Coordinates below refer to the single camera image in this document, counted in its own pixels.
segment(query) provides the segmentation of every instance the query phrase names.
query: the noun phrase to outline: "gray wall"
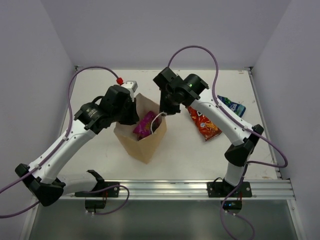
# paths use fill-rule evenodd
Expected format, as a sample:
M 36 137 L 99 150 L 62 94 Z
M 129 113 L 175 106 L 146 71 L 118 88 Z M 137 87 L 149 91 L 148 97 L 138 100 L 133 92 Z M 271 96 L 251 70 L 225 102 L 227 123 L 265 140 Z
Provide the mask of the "gray wall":
M 286 153 L 305 230 L 320 238 L 320 1 L 292 0 L 253 69 L 270 136 Z
M 19 163 L 37 158 L 57 137 L 73 65 L 40 1 L 0 1 L 0 187 Z M 0 215 L 30 204 L 22 183 L 0 196 Z M 26 215 L 0 219 L 0 239 L 16 240 Z
M 290 0 L 42 0 L 71 60 L 111 68 L 161 68 L 186 45 L 219 66 L 253 66 Z M 175 67 L 212 68 L 197 49 Z

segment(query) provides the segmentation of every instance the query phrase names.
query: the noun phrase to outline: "paper bag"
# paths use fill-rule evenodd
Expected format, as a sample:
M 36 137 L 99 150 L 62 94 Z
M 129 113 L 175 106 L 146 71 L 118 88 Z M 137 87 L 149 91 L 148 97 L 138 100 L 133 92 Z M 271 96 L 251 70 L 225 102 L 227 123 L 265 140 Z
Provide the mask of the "paper bag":
M 139 119 L 142 120 L 149 111 L 153 111 L 156 115 L 159 114 L 159 105 L 139 93 L 136 96 L 136 112 Z M 158 118 L 160 120 L 159 127 L 153 134 L 139 141 L 138 136 L 133 133 L 138 124 L 128 126 L 116 123 L 113 130 L 126 152 L 145 164 L 151 161 L 153 154 L 167 131 L 165 117 L 159 116 Z

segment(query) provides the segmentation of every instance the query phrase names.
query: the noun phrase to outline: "purple cable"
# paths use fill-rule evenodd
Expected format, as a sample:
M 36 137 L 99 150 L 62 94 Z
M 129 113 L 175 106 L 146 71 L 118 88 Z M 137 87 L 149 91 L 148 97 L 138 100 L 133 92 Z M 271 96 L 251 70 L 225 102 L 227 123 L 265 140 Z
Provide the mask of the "purple cable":
M 15 217 L 17 215 L 20 215 L 20 214 L 23 214 L 25 213 L 26 211 L 29 211 L 30 209 L 32 209 L 33 207 L 37 206 L 40 202 L 37 201 L 36 203 L 32 204 L 31 206 L 28 206 L 27 208 L 21 210 L 21 211 L 18 211 L 16 213 L 13 213 L 13 214 L 9 214 L 9 215 L 2 215 L 0 216 L 0 219 L 8 219 L 8 218 L 12 218 L 12 217 Z
M 97 194 L 97 193 L 105 192 L 105 191 L 107 191 L 109 189 L 113 189 L 113 188 L 124 188 L 128 192 L 128 195 L 126 196 L 126 199 L 124 200 L 124 202 L 120 206 L 118 206 L 117 208 L 115 208 L 115 209 L 113 209 L 111 211 L 107 211 L 107 212 L 93 212 L 93 211 L 90 211 L 89 213 L 92 213 L 94 215 L 108 215 L 108 214 L 112 214 L 112 213 L 118 211 L 124 205 L 127 204 L 129 196 L 130 196 L 130 191 L 126 186 L 123 186 L 123 185 L 113 185 L 113 186 L 108 186 L 106 188 L 103 188 L 103 189 L 100 189 L 100 190 L 97 190 L 97 191 L 83 191 L 83 193 L 86 193 L 86 194 Z
M 83 72 L 84 70 L 87 70 L 87 69 L 104 69 L 104 70 L 107 70 L 109 71 L 110 73 L 112 73 L 117 79 L 119 78 L 118 75 L 112 71 L 110 68 L 107 68 L 107 67 L 104 67 L 104 66 L 88 66 L 88 67 L 85 67 L 83 69 L 81 69 L 80 71 L 77 71 L 71 78 L 70 82 L 69 82 L 69 86 L 68 86 L 68 90 L 67 90 L 67 108 L 69 110 L 69 123 L 68 123 L 68 128 L 65 132 L 65 137 L 67 138 L 70 131 L 71 131 L 71 126 L 72 126 L 72 119 L 73 119 L 73 113 L 72 113 L 72 108 L 71 108 L 71 103 L 70 103 L 70 91 L 71 91 L 71 86 L 72 86 L 72 83 L 74 82 L 74 80 L 76 79 L 76 76 Z M 61 145 L 65 142 L 65 140 L 61 140 L 57 146 L 39 163 L 39 166 L 42 166 L 46 161 L 48 161 L 49 158 L 51 158 L 56 152 L 57 150 L 61 147 Z M 24 180 L 25 178 L 29 177 L 31 174 L 33 174 L 36 170 L 38 170 L 37 168 L 34 168 L 32 169 L 30 172 L 28 172 L 26 175 L 18 178 L 17 180 L 13 181 L 12 183 L 8 184 L 7 186 L 3 187 L 0 189 L 0 194 L 3 193 L 4 191 L 8 190 L 9 188 L 13 187 L 14 185 L 16 185 L 17 183 L 21 182 L 22 180 Z M 19 211 L 19 212 L 16 212 L 16 213 L 13 213 L 13 214 L 10 214 L 10 215 L 7 215 L 9 217 L 6 217 L 5 215 L 0 215 L 0 219 L 2 218 L 11 218 L 11 217 L 15 217 L 17 215 L 20 215 L 24 212 L 26 212 L 27 210 L 29 210 L 30 207 L 22 210 L 22 211 Z
M 219 67 L 218 67 L 218 62 L 216 57 L 214 56 L 214 54 L 208 50 L 207 48 L 203 47 L 203 46 L 198 46 L 198 45 L 190 45 L 190 46 L 185 46 L 181 49 L 179 49 L 178 51 L 176 51 L 173 56 L 170 58 L 169 63 L 168 63 L 168 68 L 170 67 L 170 64 L 172 62 L 172 60 L 174 59 L 174 57 L 180 53 L 181 51 L 185 50 L 185 49 L 191 49 L 191 48 L 196 48 L 196 49 L 202 49 L 204 51 L 206 51 L 213 59 L 214 64 L 215 64 L 215 76 L 213 79 L 213 84 L 212 84 L 212 98 L 215 102 L 215 104 L 221 109 L 221 111 L 231 120 L 233 121 L 235 124 L 237 124 L 239 127 L 241 127 L 243 130 L 246 130 L 248 132 L 250 132 L 251 134 L 254 134 L 255 136 L 259 137 L 260 139 L 264 140 L 265 142 L 267 142 L 269 145 L 271 145 L 275 150 L 278 151 L 278 153 L 283 157 L 284 160 L 284 165 L 278 165 L 278 164 L 270 164 L 270 163 L 265 163 L 265 162 L 260 162 L 260 161 L 247 161 L 245 168 L 244 168 L 244 172 L 243 175 L 240 179 L 240 182 L 238 183 L 238 185 L 224 198 L 222 204 L 221 204 L 221 208 L 220 208 L 220 220 L 222 223 L 223 228 L 225 229 L 225 231 L 229 234 L 230 237 L 232 237 L 234 240 L 237 240 L 237 238 L 235 236 L 232 235 L 232 233 L 229 231 L 229 229 L 227 228 L 227 225 L 225 224 L 224 218 L 223 218 L 223 213 L 224 213 L 224 209 L 223 206 L 225 204 L 225 202 L 227 201 L 227 199 L 237 191 L 237 189 L 241 186 L 241 184 L 244 181 L 245 178 L 245 174 L 247 172 L 247 168 L 248 168 L 248 164 L 261 164 L 261 165 L 265 165 L 265 166 L 270 166 L 270 167 L 275 167 L 275 168 L 285 168 L 286 166 L 288 166 L 288 159 L 285 156 L 285 154 L 276 146 L 274 145 L 273 142 L 271 142 L 269 139 L 265 138 L 264 136 L 256 133 L 255 131 L 249 129 L 249 128 L 245 128 L 244 125 L 242 125 L 240 122 L 238 122 L 234 117 L 232 117 L 223 107 L 219 106 L 219 102 L 218 102 L 218 98 L 216 96 L 216 83 L 217 83 L 217 79 L 218 79 L 218 73 L 219 73 Z M 255 229 L 254 226 L 243 216 L 240 215 L 235 215 L 236 217 L 244 220 L 246 223 L 248 223 L 252 229 L 252 236 L 250 237 L 249 240 L 253 240 L 255 237 Z

